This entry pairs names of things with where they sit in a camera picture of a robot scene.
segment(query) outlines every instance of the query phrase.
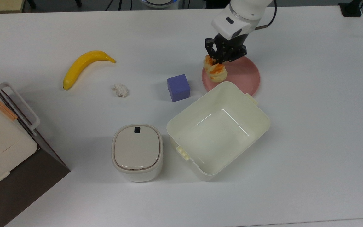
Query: banana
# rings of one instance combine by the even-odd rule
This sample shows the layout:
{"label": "banana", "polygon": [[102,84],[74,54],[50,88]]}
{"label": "banana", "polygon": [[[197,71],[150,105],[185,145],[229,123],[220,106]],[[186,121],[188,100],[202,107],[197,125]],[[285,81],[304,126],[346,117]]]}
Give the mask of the banana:
{"label": "banana", "polygon": [[88,65],[96,61],[110,61],[116,63],[116,60],[109,57],[105,52],[100,50],[94,50],[81,55],[69,68],[65,75],[64,81],[62,82],[62,88],[68,90],[74,85],[75,81],[78,79],[82,70],[84,70]]}

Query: container lid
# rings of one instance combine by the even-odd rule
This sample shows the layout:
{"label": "container lid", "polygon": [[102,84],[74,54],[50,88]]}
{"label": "container lid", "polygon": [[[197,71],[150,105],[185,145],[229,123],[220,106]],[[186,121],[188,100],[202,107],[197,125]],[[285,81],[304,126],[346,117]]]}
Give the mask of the container lid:
{"label": "container lid", "polygon": [[159,135],[148,125],[129,125],[117,132],[114,161],[122,169],[150,168],[157,162],[160,152]]}

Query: purple cube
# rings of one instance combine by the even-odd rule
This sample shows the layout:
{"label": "purple cube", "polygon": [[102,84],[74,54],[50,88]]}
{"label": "purple cube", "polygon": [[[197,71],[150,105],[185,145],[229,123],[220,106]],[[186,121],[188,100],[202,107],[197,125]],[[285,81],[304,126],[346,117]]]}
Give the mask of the purple cube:
{"label": "purple cube", "polygon": [[184,74],[167,78],[167,89],[169,90],[172,102],[190,97],[190,86]]}

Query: white table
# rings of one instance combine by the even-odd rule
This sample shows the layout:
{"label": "white table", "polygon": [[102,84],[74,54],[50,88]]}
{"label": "white table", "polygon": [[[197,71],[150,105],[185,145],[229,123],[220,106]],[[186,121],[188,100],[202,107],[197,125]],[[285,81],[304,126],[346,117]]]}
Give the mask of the white table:
{"label": "white table", "polygon": [[363,227],[363,219],[319,221],[294,224],[261,225],[261,227]]}
{"label": "white table", "polygon": [[[261,73],[255,99],[271,128],[212,182],[170,147],[166,124],[206,93],[204,39],[220,10],[0,15],[0,82],[41,118],[39,131],[72,170],[8,226],[244,226],[363,218],[363,17],[337,6],[278,9],[245,42]],[[273,14],[267,9],[260,24]],[[69,91],[72,62],[103,50]],[[171,102],[166,79],[191,97]],[[113,95],[123,83],[130,96]],[[111,161],[123,125],[154,125],[164,166],[131,183]]]}

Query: storage box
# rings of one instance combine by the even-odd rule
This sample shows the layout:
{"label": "storage box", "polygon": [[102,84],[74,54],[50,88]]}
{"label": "storage box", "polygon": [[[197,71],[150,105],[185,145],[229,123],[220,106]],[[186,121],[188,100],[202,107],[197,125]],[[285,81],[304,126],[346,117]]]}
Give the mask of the storage box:
{"label": "storage box", "polygon": [[270,128],[257,102],[222,82],[167,124],[173,148],[208,181]]}

